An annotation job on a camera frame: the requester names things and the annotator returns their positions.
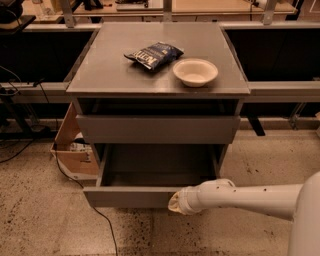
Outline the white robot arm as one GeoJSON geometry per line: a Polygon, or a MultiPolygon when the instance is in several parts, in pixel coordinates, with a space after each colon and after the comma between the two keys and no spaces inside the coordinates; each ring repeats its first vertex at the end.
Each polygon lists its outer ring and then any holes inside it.
{"type": "Polygon", "coordinates": [[[193,215],[211,208],[239,208],[292,222],[288,256],[320,256],[320,173],[303,184],[237,187],[229,179],[184,187],[168,209],[193,215]]]}

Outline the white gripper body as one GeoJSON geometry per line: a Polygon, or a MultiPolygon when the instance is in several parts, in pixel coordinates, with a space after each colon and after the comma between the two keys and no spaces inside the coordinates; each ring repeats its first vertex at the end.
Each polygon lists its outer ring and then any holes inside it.
{"type": "Polygon", "coordinates": [[[185,187],[178,193],[178,206],[183,215],[193,215],[202,211],[197,187],[185,187]]]}

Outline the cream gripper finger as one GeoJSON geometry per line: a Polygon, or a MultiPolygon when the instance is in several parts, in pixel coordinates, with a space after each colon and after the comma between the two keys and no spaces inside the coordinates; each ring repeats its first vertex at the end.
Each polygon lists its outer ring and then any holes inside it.
{"type": "Polygon", "coordinates": [[[182,214],[181,207],[179,205],[179,193],[176,192],[173,194],[173,196],[170,198],[168,202],[168,209],[175,213],[182,214]]]}

